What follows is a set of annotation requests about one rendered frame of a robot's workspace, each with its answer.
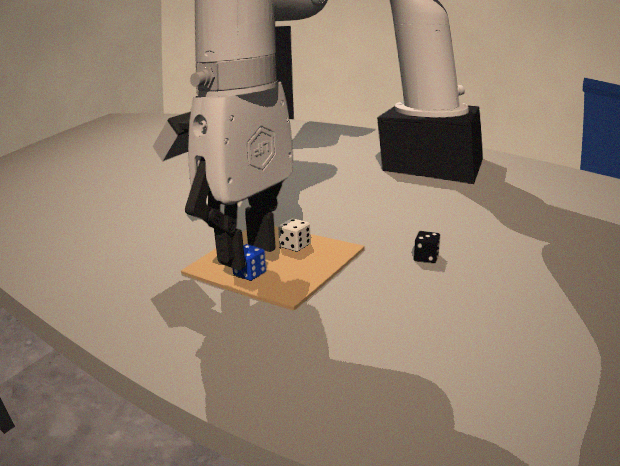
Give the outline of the blue die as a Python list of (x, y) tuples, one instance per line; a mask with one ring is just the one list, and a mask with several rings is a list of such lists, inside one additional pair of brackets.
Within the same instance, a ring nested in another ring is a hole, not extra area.
[(251, 281), (266, 272), (265, 251), (264, 249), (248, 244), (243, 246), (245, 268), (242, 270), (232, 268), (233, 274)]

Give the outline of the tan square mat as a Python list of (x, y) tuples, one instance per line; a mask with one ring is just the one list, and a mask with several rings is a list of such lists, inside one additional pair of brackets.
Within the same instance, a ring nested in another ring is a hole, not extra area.
[(266, 272), (253, 280), (220, 264), (216, 249), (190, 264), (181, 274), (263, 302), (296, 310), (339, 273), (365, 246), (310, 234), (311, 243), (298, 252), (279, 246), (265, 251)]

